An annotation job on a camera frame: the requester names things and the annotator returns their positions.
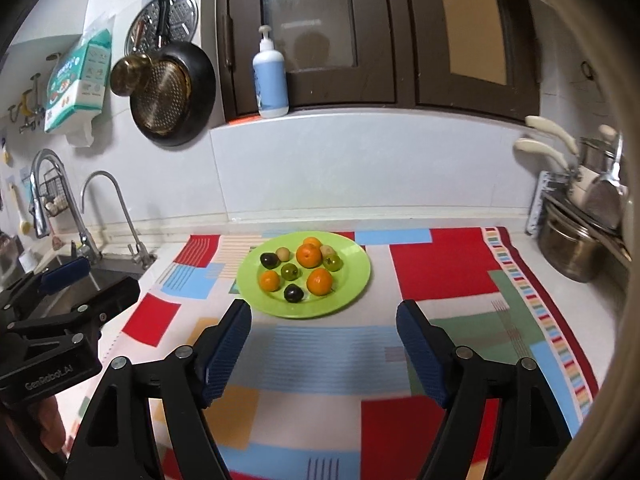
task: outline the sink basin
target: sink basin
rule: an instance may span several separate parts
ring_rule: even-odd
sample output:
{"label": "sink basin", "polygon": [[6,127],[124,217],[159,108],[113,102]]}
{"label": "sink basin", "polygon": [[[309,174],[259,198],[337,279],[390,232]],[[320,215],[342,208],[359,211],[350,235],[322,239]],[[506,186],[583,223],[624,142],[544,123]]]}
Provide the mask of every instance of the sink basin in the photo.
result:
{"label": "sink basin", "polygon": [[[71,261],[70,256],[56,256],[47,265],[48,269],[55,269]],[[128,256],[105,256],[94,264],[89,275],[73,285],[61,290],[57,294],[46,296],[31,314],[34,317],[56,316],[68,314],[71,308],[85,303],[98,291],[107,288],[125,276],[136,280],[144,274],[142,265],[135,264]]]}

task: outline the small orange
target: small orange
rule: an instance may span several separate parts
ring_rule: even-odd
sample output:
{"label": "small orange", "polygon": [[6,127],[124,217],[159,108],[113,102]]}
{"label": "small orange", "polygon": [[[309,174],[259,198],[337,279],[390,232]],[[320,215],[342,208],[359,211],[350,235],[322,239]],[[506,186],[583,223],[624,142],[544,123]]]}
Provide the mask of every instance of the small orange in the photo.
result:
{"label": "small orange", "polygon": [[258,284],[265,292],[275,292],[280,288],[280,277],[275,270],[266,270],[260,275]]}
{"label": "small orange", "polygon": [[306,279],[306,288],[314,296],[325,296],[331,292],[331,286],[333,284],[334,279],[326,269],[313,270]]}
{"label": "small orange", "polygon": [[302,244],[296,251],[296,260],[305,269],[313,269],[322,262],[322,253],[312,244]]}
{"label": "small orange", "polygon": [[318,240],[315,236],[309,236],[302,240],[302,244],[311,244],[313,247],[320,248],[322,246],[322,242]]}

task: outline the soap dispenser bottle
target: soap dispenser bottle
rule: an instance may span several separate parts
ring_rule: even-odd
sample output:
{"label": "soap dispenser bottle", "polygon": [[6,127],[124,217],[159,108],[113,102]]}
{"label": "soap dispenser bottle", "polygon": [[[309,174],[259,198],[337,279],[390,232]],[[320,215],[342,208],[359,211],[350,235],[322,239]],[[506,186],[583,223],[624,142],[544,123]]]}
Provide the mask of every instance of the soap dispenser bottle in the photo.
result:
{"label": "soap dispenser bottle", "polygon": [[284,71],[284,56],[273,46],[269,38],[271,27],[263,25],[260,52],[254,57],[255,98],[258,111],[266,119],[282,117],[289,111],[287,76]]}

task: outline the kitchen counter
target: kitchen counter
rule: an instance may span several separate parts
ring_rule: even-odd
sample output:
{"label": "kitchen counter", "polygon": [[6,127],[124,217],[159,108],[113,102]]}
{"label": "kitchen counter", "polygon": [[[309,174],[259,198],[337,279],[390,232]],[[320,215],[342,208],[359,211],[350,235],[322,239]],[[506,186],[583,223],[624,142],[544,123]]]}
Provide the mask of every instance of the kitchen counter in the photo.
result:
{"label": "kitchen counter", "polygon": [[[605,273],[587,284],[573,282],[562,276],[544,259],[536,241],[525,234],[511,234],[511,242],[551,295],[590,361],[598,383],[602,383],[614,350],[617,320],[625,301],[623,291]],[[150,252],[156,254],[158,259],[139,281],[140,298],[144,297],[161,277],[183,246],[183,242],[162,243],[155,248],[148,246]],[[65,250],[68,252],[68,245],[61,251]],[[125,254],[128,249],[124,245],[112,244],[103,247],[102,251],[104,254]],[[53,256],[53,252],[47,253],[43,262]],[[101,360],[108,354],[134,310],[135,307],[129,308],[103,327],[102,338],[98,343]],[[85,381],[58,394],[60,413],[69,432],[76,420],[87,387],[88,381]]]}

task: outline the human hand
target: human hand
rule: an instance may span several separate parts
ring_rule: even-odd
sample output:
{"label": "human hand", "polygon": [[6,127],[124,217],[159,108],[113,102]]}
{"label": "human hand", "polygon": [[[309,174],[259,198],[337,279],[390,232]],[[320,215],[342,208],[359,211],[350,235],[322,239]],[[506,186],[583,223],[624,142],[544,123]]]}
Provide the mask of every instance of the human hand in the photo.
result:
{"label": "human hand", "polygon": [[[52,453],[57,453],[64,446],[66,432],[58,411],[56,397],[41,400],[34,407],[34,414],[40,424],[40,441]],[[7,415],[5,417],[9,430],[15,434],[15,423]]]}

